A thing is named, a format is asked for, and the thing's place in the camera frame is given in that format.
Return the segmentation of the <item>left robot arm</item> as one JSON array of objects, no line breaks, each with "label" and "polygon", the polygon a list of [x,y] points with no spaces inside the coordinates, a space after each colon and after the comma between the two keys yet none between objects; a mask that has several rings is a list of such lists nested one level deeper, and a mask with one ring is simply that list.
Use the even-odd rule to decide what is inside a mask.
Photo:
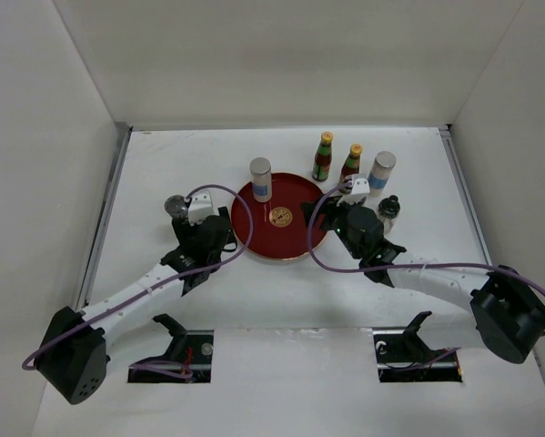
[{"label": "left robot arm", "polygon": [[206,282],[221,266],[225,246],[236,243],[228,209],[220,207],[198,225],[172,221],[179,245],[147,274],[112,297],[80,311],[55,313],[34,360],[36,370],[76,405],[100,387],[110,347]]}]

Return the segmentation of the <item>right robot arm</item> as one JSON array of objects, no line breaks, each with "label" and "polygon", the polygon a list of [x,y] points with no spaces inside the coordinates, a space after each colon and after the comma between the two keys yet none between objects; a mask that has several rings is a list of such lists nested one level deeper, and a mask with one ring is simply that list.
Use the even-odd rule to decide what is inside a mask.
[{"label": "right robot arm", "polygon": [[522,364],[545,336],[545,290],[507,266],[434,263],[386,239],[376,213],[340,197],[301,204],[308,229],[333,231],[357,271],[392,289],[414,290],[470,313],[482,344],[499,358]]}]

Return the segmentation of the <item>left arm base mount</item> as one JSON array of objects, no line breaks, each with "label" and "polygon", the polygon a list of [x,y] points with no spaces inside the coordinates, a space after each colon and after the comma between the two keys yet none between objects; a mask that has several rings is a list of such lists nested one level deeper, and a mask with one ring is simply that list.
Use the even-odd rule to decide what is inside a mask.
[{"label": "left arm base mount", "polygon": [[160,314],[153,321],[171,337],[165,352],[144,358],[128,368],[131,384],[210,383],[215,335],[212,330],[187,330],[178,321]]}]

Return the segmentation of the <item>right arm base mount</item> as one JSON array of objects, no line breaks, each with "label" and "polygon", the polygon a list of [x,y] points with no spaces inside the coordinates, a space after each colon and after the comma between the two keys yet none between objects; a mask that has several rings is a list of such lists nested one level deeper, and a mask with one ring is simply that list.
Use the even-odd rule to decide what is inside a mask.
[{"label": "right arm base mount", "polygon": [[378,379],[382,383],[462,383],[458,348],[431,349],[419,336],[432,315],[422,311],[405,327],[373,330]]}]

